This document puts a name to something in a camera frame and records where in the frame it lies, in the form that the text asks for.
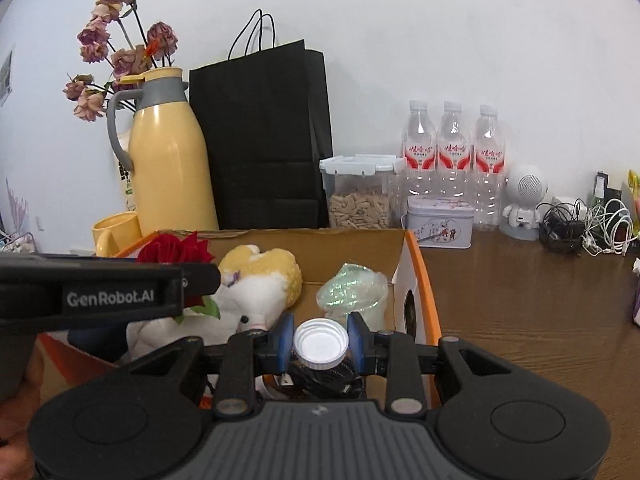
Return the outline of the person's left hand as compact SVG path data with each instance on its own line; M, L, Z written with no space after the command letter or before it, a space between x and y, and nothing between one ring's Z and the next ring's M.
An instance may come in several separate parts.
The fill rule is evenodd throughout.
M4 442L0 458L1 479L31 479L34 476L27 427L40 407L43 370L42 353L35 347L16 396L1 403L1 440Z

